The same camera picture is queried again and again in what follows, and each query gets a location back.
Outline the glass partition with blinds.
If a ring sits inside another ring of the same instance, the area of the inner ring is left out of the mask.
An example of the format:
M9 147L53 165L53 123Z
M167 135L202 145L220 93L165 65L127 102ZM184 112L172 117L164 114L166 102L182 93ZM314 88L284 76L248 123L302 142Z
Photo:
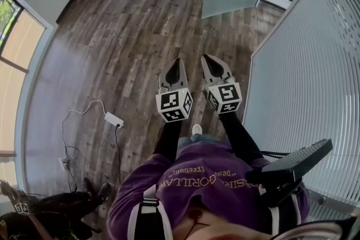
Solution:
M308 220L360 208L360 0L297 0L253 53L244 127L259 148L333 149L305 177Z

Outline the window with beige blind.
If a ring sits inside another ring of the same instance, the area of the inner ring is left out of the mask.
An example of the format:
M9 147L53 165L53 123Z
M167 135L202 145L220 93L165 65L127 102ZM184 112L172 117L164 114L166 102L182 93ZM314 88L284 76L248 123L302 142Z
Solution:
M19 9L0 38L0 178L25 188L24 133L31 89L51 30Z

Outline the person's right forearm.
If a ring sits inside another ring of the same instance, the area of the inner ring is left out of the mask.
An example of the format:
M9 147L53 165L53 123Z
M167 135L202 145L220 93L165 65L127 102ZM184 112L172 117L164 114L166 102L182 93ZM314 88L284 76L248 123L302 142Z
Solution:
M247 164L263 158L257 144L242 125L235 112L220 114L219 119L226 131L233 153Z

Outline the black chest-mounted device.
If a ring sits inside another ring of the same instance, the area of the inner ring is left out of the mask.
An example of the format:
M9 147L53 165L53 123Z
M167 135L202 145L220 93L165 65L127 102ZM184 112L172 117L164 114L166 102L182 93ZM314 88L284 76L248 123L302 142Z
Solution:
M313 169L333 149L331 139L288 153L276 161L254 169L245 175L249 184L265 189L262 200L268 207L278 206L297 190L302 177Z

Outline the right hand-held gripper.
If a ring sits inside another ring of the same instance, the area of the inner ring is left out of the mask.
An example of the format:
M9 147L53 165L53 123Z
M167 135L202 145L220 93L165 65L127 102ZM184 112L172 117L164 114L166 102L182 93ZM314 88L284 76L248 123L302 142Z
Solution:
M213 55L201 56L206 82L206 100L217 114L235 112L242 102L240 85L235 82L230 67Z

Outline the dark-framed window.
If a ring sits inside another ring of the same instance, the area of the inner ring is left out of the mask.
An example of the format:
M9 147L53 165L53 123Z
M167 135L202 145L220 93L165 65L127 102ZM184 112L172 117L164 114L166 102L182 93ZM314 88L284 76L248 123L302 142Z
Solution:
M0 54L23 10L17 0L0 0Z

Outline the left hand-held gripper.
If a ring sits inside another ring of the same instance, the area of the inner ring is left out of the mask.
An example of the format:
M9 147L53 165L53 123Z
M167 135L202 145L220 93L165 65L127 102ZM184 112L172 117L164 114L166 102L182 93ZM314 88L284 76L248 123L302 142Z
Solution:
M169 89L174 84L177 90L156 95L157 111L166 123L189 118L193 99L188 88L185 63L176 58L166 65L159 77L159 89Z

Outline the person's purple shirt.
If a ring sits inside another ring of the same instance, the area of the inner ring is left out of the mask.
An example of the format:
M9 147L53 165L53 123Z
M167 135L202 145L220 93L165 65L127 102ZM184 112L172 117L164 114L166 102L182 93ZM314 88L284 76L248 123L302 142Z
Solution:
M156 187L176 237L204 237L203 225L182 228L191 209L203 208L215 215L217 235L210 240L266 240L271 212L245 175L267 163L260 157L246 163L220 142L191 144L174 161L156 153L122 182L107 218L109 237L127 240L132 209L147 189Z

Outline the person's blue jeans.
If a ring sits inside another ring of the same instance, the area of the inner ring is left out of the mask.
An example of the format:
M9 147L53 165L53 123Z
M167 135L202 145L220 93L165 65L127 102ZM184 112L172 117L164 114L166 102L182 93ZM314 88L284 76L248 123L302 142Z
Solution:
M197 142L216 142L216 141L219 140L208 134L194 134L190 137L180 137L178 140L177 150L181 150Z

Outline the person's left forearm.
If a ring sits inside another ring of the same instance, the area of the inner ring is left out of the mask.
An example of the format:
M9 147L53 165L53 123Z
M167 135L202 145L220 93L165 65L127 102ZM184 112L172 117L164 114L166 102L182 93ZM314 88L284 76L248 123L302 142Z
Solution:
M174 162L177 155L178 140L181 133L182 121L165 123L153 154L160 154Z

